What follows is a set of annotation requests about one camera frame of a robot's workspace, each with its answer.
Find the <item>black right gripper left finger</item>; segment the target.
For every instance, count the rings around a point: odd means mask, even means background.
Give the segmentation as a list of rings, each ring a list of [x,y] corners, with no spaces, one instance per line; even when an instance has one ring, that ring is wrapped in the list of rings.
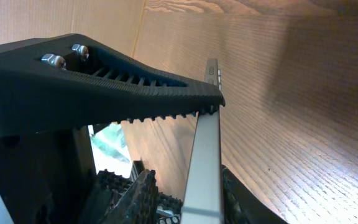
[[[99,171],[85,206],[83,223],[180,223],[182,201],[158,190],[154,170],[136,180]]]

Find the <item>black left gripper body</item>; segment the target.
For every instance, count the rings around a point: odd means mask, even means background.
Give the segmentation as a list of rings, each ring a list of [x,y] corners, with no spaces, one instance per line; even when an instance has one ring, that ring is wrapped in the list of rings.
[[[0,136],[0,223],[83,223],[97,175],[88,127]]]

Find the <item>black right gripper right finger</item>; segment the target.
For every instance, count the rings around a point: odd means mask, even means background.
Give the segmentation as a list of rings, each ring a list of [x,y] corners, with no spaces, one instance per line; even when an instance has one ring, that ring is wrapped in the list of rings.
[[[226,166],[221,166],[221,173],[225,223],[287,224],[283,218],[265,206]]]

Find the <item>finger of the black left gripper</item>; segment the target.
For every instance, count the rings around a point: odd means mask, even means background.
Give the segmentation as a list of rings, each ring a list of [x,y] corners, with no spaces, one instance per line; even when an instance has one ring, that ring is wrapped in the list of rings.
[[[0,45],[0,136],[212,113],[214,83],[147,66],[85,35]]]

